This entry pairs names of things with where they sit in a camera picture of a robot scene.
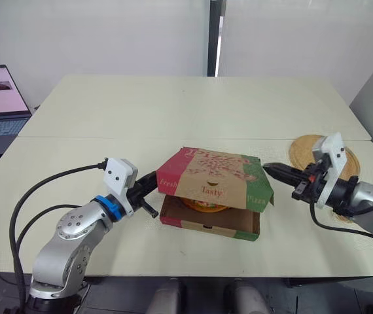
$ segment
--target laptop keyboard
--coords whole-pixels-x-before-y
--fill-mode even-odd
[[[16,135],[24,126],[27,120],[0,121],[0,135]]]

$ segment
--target cardboard box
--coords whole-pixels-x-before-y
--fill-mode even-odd
[[[263,212],[272,190],[257,157],[184,147],[157,170],[170,196]]]
[[[259,236],[259,215],[237,208],[201,213],[187,207],[179,198],[167,195],[160,211],[160,221],[180,228],[255,241]]]

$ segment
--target blue ring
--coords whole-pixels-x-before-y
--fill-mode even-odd
[[[112,214],[114,214],[117,220],[121,220],[122,216],[119,210],[120,206],[118,206],[117,204],[114,204],[107,198],[104,198],[103,196],[100,196],[100,195],[97,195],[95,199],[100,201],[102,204],[104,204],[108,208],[108,210],[112,212]]]

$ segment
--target white table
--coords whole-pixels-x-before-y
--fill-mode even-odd
[[[165,162],[181,146],[202,147],[288,162],[287,140],[226,139],[83,139],[19,137],[0,160],[0,271],[12,271],[9,217],[21,195],[36,182],[59,171],[100,162],[105,156],[127,158],[144,175]],[[361,179],[373,183],[373,144],[346,141],[361,163]],[[59,179],[33,195],[23,207],[18,229],[36,213],[55,204],[82,205],[105,194],[103,172],[90,170]],[[261,216],[255,242],[230,239],[162,225],[146,212],[115,224],[95,249],[88,275],[339,277],[373,275],[373,240],[323,230],[310,219],[308,205],[291,198],[292,188],[270,178],[275,207]],[[147,199],[160,210],[163,195]],[[54,233],[65,209],[48,214],[29,231],[22,244],[24,270]],[[318,210],[325,224],[359,229],[339,222],[330,209]]]
[[[70,75],[21,136],[370,140],[344,100],[313,78]]]

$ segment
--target silver robotic arm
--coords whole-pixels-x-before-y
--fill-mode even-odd
[[[135,180],[137,168],[127,160],[109,159],[104,182],[109,194],[66,213],[56,225],[52,239],[35,259],[29,297],[22,308],[8,314],[70,314],[80,304],[78,292],[90,255],[113,224],[144,208],[153,218],[155,211],[144,200],[156,187],[156,173]]]
[[[41,299],[76,294],[83,287],[92,251],[112,227],[113,222],[96,201],[65,214],[35,260],[29,294]]]
[[[281,163],[265,164],[264,169],[273,178],[295,187],[292,197],[311,204],[311,215],[318,226],[373,237],[373,184],[358,182],[358,177],[339,179],[347,161],[341,135],[318,140],[313,156],[315,163],[303,171]],[[331,206],[335,213],[349,217],[368,233],[321,224],[315,218],[313,203],[320,209]]]

